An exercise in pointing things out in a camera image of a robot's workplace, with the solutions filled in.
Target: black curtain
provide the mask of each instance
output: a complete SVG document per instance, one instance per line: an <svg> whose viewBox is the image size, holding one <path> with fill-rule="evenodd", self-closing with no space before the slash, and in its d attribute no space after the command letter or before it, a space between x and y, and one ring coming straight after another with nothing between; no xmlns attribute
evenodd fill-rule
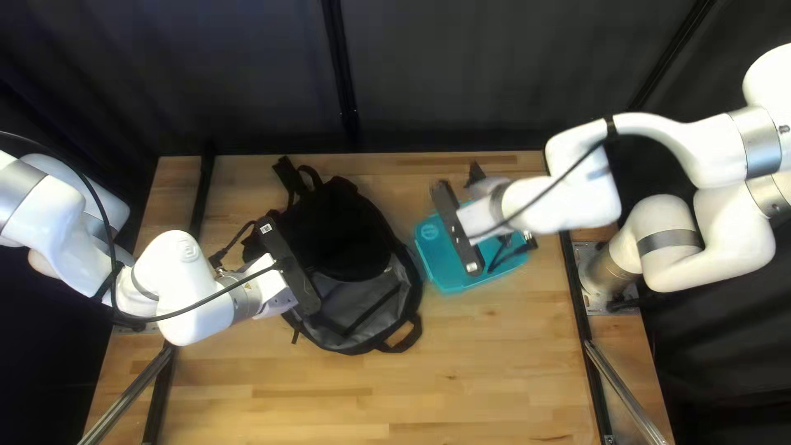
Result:
<svg viewBox="0 0 791 445"><path fill-rule="evenodd" d="M744 73L764 52L791 42L789 17L788 2L715 2L644 111L690 122L744 107ZM663 146L633 138L608 155L623 218L657 193L691 206L695 188ZM773 225L777 253L765 268L655 295L643 310L677 443L789 442L791 225Z"/></svg>

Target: black metal frame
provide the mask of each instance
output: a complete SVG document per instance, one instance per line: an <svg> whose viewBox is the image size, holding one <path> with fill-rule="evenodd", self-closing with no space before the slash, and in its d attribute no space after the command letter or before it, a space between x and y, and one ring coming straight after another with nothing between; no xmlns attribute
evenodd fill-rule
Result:
<svg viewBox="0 0 791 445"><path fill-rule="evenodd" d="M577 333L580 337L580 348L585 362L585 373L588 376L588 383L591 390L591 401L593 402L593 414L596 417L596 424L599 426L599 437L602 445L606 435L612 435L610 417L607 414L607 402L604 400L604 387L596 366L585 354L585 341L593 340L591 327L588 323L588 313L585 311L585 301L582 298L582 285L577 270L577 262L574 260L574 246L571 242L571 234L568 231L560 233L560 244L563 249L563 258L566 261L566 275L569 278L569 291L571 293L571 304L574 309L574 321L577 323Z"/></svg>
<svg viewBox="0 0 791 445"><path fill-rule="evenodd" d="M340 0L321 0L324 12L324 27L330 45L332 69L335 72L335 88L341 108L340 116L343 130L350 142L357 141L360 119L357 113L357 99L351 78L349 52L346 47L346 29L343 26L343 12Z"/></svg>

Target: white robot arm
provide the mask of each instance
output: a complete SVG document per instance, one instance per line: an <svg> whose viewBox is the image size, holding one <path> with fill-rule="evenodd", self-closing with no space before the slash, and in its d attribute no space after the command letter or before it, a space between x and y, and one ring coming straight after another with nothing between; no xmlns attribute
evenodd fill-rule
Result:
<svg viewBox="0 0 791 445"><path fill-rule="evenodd" d="M117 232L129 208L92 182ZM111 271L104 223L88 189L67 166L41 154L16 159L0 151L0 244L28 246L31 265L86 296L94 296ZM115 247L125 265L116 279L117 306L149 317L180 310L274 264L267 254L242 272L214 270L195 239L172 230L155 238L134 262ZM102 301L110 305L110 292ZM167 340L186 345L218 333L246 318L280 314L296 299L278 270L265 272L244 286L158 322Z"/></svg>
<svg viewBox="0 0 791 445"><path fill-rule="evenodd" d="M458 210L464 233L474 245L515 230L552 234L614 222L620 200L604 149L596 149L609 125L620 135L655 139L679 159L699 188L694 210L705 248L681 199L651 196L635 206L606 248L581 264L587 291L619 291L640 274L655 291L678 291L761 268L774 256L769 218L791 210L789 76L791 44L750 67L743 84L746 108L692 124L623 113L564 131L547 142L551 175L487 190Z"/></svg>

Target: wooden tabletop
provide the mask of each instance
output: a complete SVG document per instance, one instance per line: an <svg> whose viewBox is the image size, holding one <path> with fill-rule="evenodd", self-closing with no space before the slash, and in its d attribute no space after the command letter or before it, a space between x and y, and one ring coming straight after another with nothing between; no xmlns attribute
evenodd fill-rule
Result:
<svg viewBox="0 0 791 445"><path fill-rule="evenodd" d="M217 158L200 244L223 247L248 220L283 208L271 170L278 156ZM405 242L432 211L429 186L448 179L463 199L476 160L490 176L543 172L541 153L291 156L325 179L344 176L384 213ZM157 234L185 229L199 158L161 158L135 254ZM581 233L583 237L601 232ZM421 340L403 354L342 356L302 339L280 318L245 321L180 350L164 443L598 443L583 355L558 236L542 237L512 274L445 297L427 283ZM237 246L224 262L242 265ZM669 435L639 316L593 326L635 380L635 395ZM618 346L628 348L623 353ZM157 334L116 335L108 347L88 428L161 348ZM140 443L150 388L105 443Z"/></svg>

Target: silver joint ring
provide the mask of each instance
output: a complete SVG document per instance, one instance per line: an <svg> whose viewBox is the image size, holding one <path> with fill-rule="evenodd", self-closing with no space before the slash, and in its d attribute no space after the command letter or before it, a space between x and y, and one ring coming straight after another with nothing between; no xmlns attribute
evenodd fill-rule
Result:
<svg viewBox="0 0 791 445"><path fill-rule="evenodd" d="M513 181L497 184L494 186L494 190L492 190L492 193L489 195L489 211L491 212L492 216L494 216L494 220L498 223L505 221L505 216L502 214L502 197L505 195L505 190L511 184L513 184ZM505 226L509 229L515 230L508 223L506 223Z"/></svg>
<svg viewBox="0 0 791 445"><path fill-rule="evenodd" d="M750 106L728 113L744 144L747 179L777 172L783 159L780 136L764 107Z"/></svg>
<svg viewBox="0 0 791 445"><path fill-rule="evenodd" d="M0 234L22 201L46 176L19 159L0 170Z"/></svg>
<svg viewBox="0 0 791 445"><path fill-rule="evenodd" d="M755 177L744 182L750 196L755 201L755 205L767 217L780 215L791 210L791 204L785 200L785 196L780 192L777 183L774 182L773 175Z"/></svg>
<svg viewBox="0 0 791 445"><path fill-rule="evenodd" d="M702 247L698 232L689 229L662 230L655 234L648 235L638 241L638 252L640 257L654 250L663 247L673 247L675 245L693 245Z"/></svg>

